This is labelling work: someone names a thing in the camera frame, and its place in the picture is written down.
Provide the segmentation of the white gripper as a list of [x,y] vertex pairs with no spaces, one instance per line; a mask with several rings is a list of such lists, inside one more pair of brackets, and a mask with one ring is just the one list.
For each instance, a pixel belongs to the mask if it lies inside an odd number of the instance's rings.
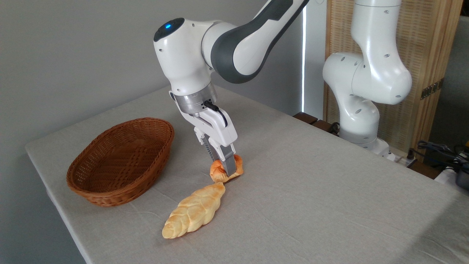
[[194,126],[199,143],[206,148],[211,159],[220,159],[227,176],[233,175],[236,172],[233,142],[237,139],[237,132],[227,112],[205,109],[197,117],[180,112]]

